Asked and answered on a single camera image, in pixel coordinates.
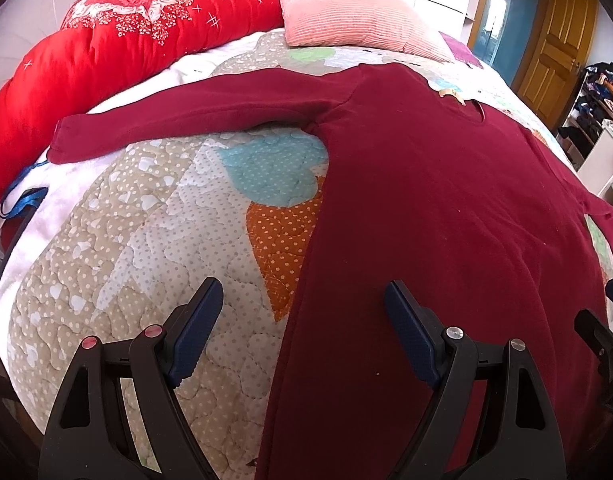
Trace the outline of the dark red long-sleeve sweater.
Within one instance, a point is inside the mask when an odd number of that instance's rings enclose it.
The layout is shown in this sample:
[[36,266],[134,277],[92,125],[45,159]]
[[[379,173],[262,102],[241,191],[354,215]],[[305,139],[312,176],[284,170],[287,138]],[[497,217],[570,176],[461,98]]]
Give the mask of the dark red long-sleeve sweater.
[[269,68],[61,119],[48,157],[79,162],[137,141],[267,122],[318,136],[329,165],[276,365],[258,478],[382,479],[392,471],[429,396],[385,312],[393,280],[471,338],[527,344],[568,457],[602,432],[601,378],[573,320],[582,309],[606,313],[587,226],[613,240],[613,206],[491,106],[438,96],[400,63],[324,76]]

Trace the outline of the pink ribbed pillow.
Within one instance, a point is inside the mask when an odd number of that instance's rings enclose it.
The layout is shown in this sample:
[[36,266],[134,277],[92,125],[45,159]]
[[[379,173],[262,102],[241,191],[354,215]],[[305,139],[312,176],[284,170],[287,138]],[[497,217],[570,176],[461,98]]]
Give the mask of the pink ribbed pillow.
[[279,0],[290,47],[354,46],[452,62],[429,18],[403,0]]

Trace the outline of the heart patchwork quilt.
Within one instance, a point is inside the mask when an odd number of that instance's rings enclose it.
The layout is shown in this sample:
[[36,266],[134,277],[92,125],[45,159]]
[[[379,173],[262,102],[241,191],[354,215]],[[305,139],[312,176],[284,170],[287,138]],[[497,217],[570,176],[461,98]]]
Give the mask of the heart patchwork quilt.
[[[418,73],[438,96],[505,114],[576,176],[546,128],[489,68],[359,47],[291,49],[278,30],[188,56],[111,105],[252,70],[324,76],[392,63]],[[82,338],[133,338],[213,276],[223,285],[223,309],[176,394],[218,476],[260,479],[267,405],[328,165],[318,136],[274,125],[165,136],[34,174],[49,193],[0,283],[0,352],[37,426],[46,426]],[[595,222],[587,228],[605,286],[613,240]]]

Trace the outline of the magenta pillow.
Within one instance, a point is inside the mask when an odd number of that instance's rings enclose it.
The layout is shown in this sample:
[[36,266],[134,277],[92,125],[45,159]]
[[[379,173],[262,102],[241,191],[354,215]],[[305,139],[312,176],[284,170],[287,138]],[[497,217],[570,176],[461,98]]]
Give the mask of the magenta pillow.
[[463,44],[463,42],[460,42],[448,34],[444,34],[444,32],[441,32],[440,36],[447,44],[453,61],[463,63],[469,67],[482,68],[481,61],[471,52],[471,49],[469,49],[466,44]]

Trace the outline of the teal glass door panel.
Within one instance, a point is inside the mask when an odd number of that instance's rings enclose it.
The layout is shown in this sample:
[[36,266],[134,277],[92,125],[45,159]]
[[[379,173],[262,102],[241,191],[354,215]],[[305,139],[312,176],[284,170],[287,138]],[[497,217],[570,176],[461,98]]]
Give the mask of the teal glass door panel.
[[527,48],[539,0],[485,0],[474,54],[511,86]]

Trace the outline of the cluttered white shelf unit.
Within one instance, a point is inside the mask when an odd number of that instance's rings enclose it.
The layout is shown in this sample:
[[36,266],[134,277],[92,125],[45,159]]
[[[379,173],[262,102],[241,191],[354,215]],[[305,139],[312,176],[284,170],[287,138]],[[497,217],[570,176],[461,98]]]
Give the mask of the cluttered white shelf unit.
[[589,191],[613,204],[613,62],[584,69],[556,140]]

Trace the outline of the wooden door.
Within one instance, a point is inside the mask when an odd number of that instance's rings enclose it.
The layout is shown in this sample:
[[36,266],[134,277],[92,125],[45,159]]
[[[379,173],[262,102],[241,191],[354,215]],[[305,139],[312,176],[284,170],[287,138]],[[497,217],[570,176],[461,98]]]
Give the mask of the wooden door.
[[561,125],[594,36],[597,0],[539,0],[512,88],[547,128]]

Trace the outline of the red embroidered duvet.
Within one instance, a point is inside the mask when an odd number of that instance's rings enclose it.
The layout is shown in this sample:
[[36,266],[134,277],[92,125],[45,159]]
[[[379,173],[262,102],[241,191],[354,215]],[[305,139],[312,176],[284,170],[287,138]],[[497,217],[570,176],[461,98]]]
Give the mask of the red embroidered duvet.
[[0,89],[0,199],[57,122],[183,56],[282,26],[279,0],[78,0]]

